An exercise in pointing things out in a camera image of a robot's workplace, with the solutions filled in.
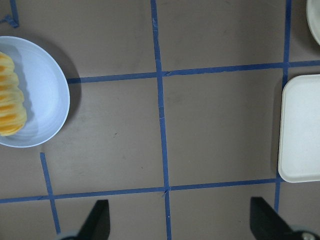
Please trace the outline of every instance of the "white plate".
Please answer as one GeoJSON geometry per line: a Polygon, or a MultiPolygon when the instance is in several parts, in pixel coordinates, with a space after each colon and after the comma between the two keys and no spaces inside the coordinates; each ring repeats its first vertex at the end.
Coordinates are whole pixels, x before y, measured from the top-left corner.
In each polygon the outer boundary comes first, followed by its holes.
{"type": "Polygon", "coordinates": [[[307,1],[306,19],[314,39],[320,45],[320,0],[307,1]]]}
{"type": "Polygon", "coordinates": [[[0,136],[0,144],[16,148],[42,144],[66,121],[70,106],[66,77],[45,50],[28,40],[0,36],[0,51],[15,64],[27,113],[25,126],[12,136],[0,136]]]}
{"type": "Polygon", "coordinates": [[[320,181],[320,74],[283,90],[278,171],[290,183],[320,181]]]}

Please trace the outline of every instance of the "metal screw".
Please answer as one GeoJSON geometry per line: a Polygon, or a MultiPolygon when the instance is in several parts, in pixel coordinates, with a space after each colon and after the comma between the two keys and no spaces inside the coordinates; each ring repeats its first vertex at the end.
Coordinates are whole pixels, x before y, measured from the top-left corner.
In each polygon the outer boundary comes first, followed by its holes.
{"type": "Polygon", "coordinates": [[[302,233],[301,237],[303,240],[316,240],[315,236],[308,232],[302,233]]]}

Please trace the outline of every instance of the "round plate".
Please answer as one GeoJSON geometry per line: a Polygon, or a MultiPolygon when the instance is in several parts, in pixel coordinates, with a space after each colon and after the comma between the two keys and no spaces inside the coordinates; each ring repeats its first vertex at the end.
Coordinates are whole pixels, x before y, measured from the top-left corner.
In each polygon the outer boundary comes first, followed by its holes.
{"type": "Polygon", "coordinates": [[[0,144],[28,148],[51,139],[66,121],[70,93],[57,62],[38,45],[14,36],[0,36],[0,52],[15,64],[19,88],[24,94],[27,120],[11,136],[0,136],[0,144]]]}
{"type": "Polygon", "coordinates": [[[320,1],[319,0],[307,1],[306,19],[314,39],[320,45],[320,1]]]}

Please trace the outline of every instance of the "yellow bread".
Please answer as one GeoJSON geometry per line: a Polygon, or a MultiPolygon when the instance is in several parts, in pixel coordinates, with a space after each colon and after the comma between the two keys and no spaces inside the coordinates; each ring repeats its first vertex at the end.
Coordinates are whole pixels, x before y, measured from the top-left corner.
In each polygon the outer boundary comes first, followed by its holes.
{"type": "Polygon", "coordinates": [[[17,133],[27,121],[23,92],[11,57],[0,52],[0,135],[17,133]]]}

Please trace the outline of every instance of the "croissant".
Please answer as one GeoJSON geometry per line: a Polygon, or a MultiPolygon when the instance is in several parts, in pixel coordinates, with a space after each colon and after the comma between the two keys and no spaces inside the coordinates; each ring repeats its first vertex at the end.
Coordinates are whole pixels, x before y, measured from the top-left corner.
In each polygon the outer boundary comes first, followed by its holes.
{"type": "Polygon", "coordinates": [[[11,57],[0,52],[0,136],[17,133],[27,121],[25,97],[14,69],[11,57]]]}

